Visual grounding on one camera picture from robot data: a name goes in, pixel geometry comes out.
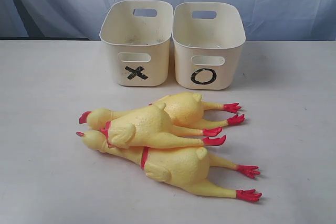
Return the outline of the whole rubber chicken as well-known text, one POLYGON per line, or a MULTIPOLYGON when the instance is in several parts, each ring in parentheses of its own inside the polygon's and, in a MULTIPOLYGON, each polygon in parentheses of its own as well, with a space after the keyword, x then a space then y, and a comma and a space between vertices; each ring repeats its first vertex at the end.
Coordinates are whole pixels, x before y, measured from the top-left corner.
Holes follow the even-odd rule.
POLYGON ((249 178, 259 175, 257 166, 238 165, 210 153, 204 147, 157 149, 144 146, 109 148, 106 137, 99 131, 77 132, 83 143, 101 153, 128 159, 139 165, 146 176, 157 182, 179 187, 200 196, 237 198, 257 202, 261 193, 251 190, 233 190, 219 187, 207 179, 211 167, 238 171, 249 178))
MULTIPOLYGON (((167 95, 155 102, 153 105, 165 103, 165 112, 170 116, 172 123, 176 126, 191 129, 213 129, 216 127, 225 127, 243 123, 245 116, 238 115, 241 109, 238 103, 221 104, 205 102, 200 93, 182 92, 173 95, 167 95), (220 110, 233 113, 229 119, 223 121, 208 121, 203 118, 207 110, 220 110)), ((112 111, 109 109, 95 109, 84 112, 80 118, 80 124, 88 124, 90 128, 98 130, 105 126, 105 123, 121 116, 135 112, 137 109, 126 111, 112 111)))

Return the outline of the cream bin marked X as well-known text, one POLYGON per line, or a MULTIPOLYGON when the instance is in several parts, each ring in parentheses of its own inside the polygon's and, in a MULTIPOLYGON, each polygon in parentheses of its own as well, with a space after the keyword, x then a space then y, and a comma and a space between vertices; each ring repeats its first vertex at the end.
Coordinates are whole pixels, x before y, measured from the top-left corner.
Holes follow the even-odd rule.
POLYGON ((169 71, 173 6, 157 0, 125 0, 111 6, 100 29, 113 80, 154 87, 169 71))

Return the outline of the cream bin marked O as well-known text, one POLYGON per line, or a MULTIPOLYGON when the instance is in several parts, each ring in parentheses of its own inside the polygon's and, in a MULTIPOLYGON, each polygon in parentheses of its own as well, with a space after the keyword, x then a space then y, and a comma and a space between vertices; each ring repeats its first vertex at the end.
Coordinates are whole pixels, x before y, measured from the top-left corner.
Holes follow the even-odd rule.
POLYGON ((203 90, 222 90, 231 85, 246 41, 235 6, 221 2, 177 5, 172 38, 179 85, 203 90))

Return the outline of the broken chicken body half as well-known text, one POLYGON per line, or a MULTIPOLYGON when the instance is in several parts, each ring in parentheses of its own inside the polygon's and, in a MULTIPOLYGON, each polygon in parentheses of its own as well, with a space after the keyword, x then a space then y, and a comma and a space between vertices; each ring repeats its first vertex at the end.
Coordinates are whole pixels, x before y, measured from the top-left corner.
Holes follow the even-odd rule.
POLYGON ((165 103, 149 105, 106 123, 99 131, 106 137, 108 147, 177 148, 189 146, 220 146, 226 136, 210 139, 192 138, 203 132, 173 125, 164 111, 165 103))

